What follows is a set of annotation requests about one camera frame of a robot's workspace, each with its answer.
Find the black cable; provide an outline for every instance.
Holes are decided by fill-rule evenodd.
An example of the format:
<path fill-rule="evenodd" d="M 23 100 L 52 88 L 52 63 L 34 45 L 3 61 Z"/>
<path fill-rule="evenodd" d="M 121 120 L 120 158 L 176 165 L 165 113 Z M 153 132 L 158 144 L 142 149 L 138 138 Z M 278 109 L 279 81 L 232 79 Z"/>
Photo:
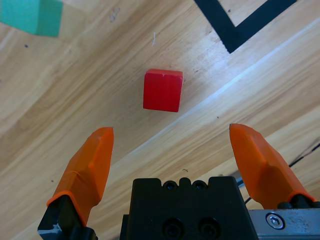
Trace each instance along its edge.
<path fill-rule="evenodd" d="M 294 165 L 296 165 L 298 162 L 300 162 L 300 161 L 301 161 L 302 159 L 304 159 L 307 155 L 311 154 L 314 150 L 316 150 L 316 149 L 319 148 L 319 147 L 320 147 L 320 143 L 318 143 L 318 145 L 316 145 L 314 148 L 312 148 L 312 150 L 311 150 L 308 154 L 306 154 L 306 155 L 304 155 L 304 156 L 301 156 L 301 157 L 299 157 L 297 160 L 294 160 L 292 163 L 290 163 L 290 164 L 289 164 L 289 167 L 290 167 L 290 168 L 293 167 Z M 244 204 L 247 204 L 251 199 L 252 199 L 252 198 L 249 197 L 247 200 L 244 201 Z"/>

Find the screw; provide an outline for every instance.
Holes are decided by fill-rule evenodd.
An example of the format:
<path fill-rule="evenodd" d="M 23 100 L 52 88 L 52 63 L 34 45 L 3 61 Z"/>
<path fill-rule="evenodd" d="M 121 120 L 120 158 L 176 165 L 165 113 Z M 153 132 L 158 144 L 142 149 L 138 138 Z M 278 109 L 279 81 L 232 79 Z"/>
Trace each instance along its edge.
<path fill-rule="evenodd" d="M 270 213 L 266 216 L 266 222 L 270 225 L 270 227 L 281 230 L 285 228 L 285 222 L 282 218 L 274 213 Z"/>

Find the floor scratch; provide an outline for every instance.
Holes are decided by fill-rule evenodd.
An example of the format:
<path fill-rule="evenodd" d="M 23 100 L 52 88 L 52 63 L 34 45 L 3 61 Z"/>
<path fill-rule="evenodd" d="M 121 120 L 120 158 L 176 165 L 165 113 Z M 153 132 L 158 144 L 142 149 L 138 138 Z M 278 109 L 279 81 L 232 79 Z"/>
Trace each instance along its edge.
<path fill-rule="evenodd" d="M 153 33 L 153 43 L 152 43 L 152 47 L 156 44 L 156 33 Z"/>

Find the screw hole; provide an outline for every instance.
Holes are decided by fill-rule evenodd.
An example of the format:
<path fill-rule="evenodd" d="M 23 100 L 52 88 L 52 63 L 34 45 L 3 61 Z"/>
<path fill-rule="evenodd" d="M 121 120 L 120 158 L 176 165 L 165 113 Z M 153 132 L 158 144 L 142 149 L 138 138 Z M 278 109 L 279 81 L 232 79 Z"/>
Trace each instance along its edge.
<path fill-rule="evenodd" d="M 162 233 L 166 239 L 179 240 L 184 234 L 184 226 L 177 218 L 169 218 L 162 226 Z"/>
<path fill-rule="evenodd" d="M 194 186 L 196 189 L 206 189 L 207 188 L 207 184 L 204 181 L 201 180 L 197 180 L 195 181 L 192 186 Z"/>
<path fill-rule="evenodd" d="M 220 236 L 221 230 L 218 222 L 210 217 L 199 222 L 199 231 L 205 240 L 215 240 Z"/>
<path fill-rule="evenodd" d="M 173 190 L 176 190 L 178 188 L 178 185 L 174 181 L 166 181 L 163 184 L 163 188 L 167 189 L 169 191 L 173 191 Z"/>

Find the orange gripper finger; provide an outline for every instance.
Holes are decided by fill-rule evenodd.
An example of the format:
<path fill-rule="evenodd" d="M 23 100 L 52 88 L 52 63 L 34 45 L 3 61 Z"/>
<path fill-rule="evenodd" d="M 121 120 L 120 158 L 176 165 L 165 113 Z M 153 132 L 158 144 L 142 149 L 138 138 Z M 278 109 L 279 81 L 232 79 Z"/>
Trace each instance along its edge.
<path fill-rule="evenodd" d="M 230 125 L 229 131 L 236 164 L 252 199 L 265 209 L 276 209 L 297 194 L 316 201 L 259 132 L 236 123 Z"/>
<path fill-rule="evenodd" d="M 69 161 L 47 206 L 62 195 L 68 195 L 83 226 L 86 226 L 91 209 L 104 194 L 113 145 L 112 127 L 103 127 L 92 133 Z"/>

